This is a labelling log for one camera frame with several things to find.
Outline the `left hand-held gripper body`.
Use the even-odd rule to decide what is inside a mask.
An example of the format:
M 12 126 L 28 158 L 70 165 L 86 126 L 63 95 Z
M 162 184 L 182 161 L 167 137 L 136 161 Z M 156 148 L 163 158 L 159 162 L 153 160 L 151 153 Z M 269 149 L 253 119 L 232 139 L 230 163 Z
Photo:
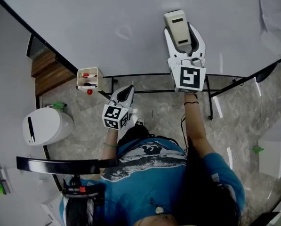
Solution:
M 102 121 L 106 128 L 114 130 L 123 130 L 127 126 L 132 115 L 132 101 L 118 102 L 109 100 L 104 105 Z

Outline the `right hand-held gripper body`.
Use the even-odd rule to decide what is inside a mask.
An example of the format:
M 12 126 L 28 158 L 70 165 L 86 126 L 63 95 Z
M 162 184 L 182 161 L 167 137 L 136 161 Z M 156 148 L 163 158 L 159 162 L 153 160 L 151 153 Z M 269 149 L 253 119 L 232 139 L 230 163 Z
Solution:
M 168 59 L 175 92 L 196 94 L 203 90 L 206 76 L 203 62 L 202 57 L 172 57 Z

